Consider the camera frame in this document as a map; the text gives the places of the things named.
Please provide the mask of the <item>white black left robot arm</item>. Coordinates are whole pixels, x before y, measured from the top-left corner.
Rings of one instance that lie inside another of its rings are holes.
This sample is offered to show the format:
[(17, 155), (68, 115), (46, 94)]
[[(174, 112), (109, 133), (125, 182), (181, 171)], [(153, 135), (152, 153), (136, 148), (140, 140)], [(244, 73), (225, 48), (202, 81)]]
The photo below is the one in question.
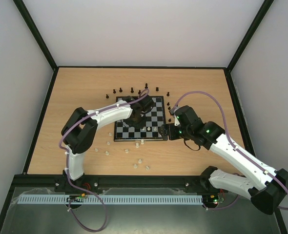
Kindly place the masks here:
[(143, 128), (145, 114), (154, 105), (153, 99), (145, 93), (137, 98), (126, 96), (108, 106), (85, 110), (75, 109), (61, 131), (59, 148), (65, 150), (66, 178), (72, 186), (73, 182), (84, 175), (83, 162), (85, 153), (92, 146), (95, 134), (102, 127), (118, 120), (128, 122), (130, 127)]

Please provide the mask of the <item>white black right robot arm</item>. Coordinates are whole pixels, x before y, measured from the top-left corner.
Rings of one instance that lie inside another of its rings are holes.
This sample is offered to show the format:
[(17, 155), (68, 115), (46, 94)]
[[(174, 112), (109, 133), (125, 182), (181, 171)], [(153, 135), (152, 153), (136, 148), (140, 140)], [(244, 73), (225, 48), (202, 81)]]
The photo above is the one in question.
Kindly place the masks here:
[(193, 108), (176, 108), (174, 123), (164, 124), (158, 132), (168, 140), (191, 140), (199, 147), (221, 156), (243, 176), (226, 173), (209, 166), (201, 174), (201, 187), (206, 191), (214, 188), (227, 190), (251, 201), (261, 212), (271, 215), (287, 195), (288, 171), (276, 170), (258, 160), (238, 145), (215, 122), (202, 122)]

